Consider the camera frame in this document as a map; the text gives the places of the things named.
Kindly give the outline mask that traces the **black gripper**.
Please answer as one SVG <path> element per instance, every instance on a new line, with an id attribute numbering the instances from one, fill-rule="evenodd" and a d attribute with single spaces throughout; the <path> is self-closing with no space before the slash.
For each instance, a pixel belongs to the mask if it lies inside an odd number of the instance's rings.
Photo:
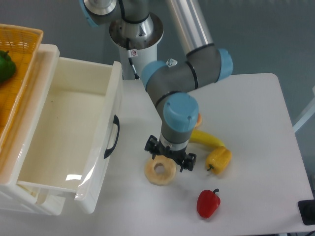
<path id="1" fill-rule="evenodd" d="M 183 170 L 193 171 L 197 157 L 194 153 L 186 154 L 188 143 L 189 141 L 186 140 L 180 144 L 167 143 L 163 145 L 154 135 L 150 135 L 144 150 L 152 155 L 152 159 L 156 159 L 157 156 L 164 156 L 174 160 L 180 165 L 180 172 Z"/>

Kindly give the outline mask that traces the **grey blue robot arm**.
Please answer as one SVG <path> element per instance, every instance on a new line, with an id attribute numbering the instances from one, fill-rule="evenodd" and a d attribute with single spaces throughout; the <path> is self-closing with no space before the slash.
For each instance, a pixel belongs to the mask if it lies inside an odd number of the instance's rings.
<path id="1" fill-rule="evenodd" d="M 186 148 L 197 122 L 198 104 L 189 92 L 230 76 L 233 62 L 227 50 L 216 48 L 198 1 L 169 0 L 167 5 L 186 55 L 184 63 L 157 60 L 163 24 L 149 11 L 148 1 L 80 1 L 91 26 L 109 23 L 110 37 L 120 48 L 123 78 L 142 81 L 161 118 L 160 136 L 150 136 L 145 150 L 192 171 L 196 155 L 186 153 Z"/>

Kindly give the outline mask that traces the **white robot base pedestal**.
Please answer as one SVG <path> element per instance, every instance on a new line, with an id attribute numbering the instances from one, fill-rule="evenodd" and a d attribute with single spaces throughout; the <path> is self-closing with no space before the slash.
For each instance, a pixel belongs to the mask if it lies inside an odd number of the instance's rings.
<path id="1" fill-rule="evenodd" d="M 141 76 L 147 64 L 157 60 L 158 43 L 164 30 L 160 18 L 151 12 L 138 24 L 122 19 L 113 21 L 109 33 L 119 49 L 123 79 L 133 80 Z"/>

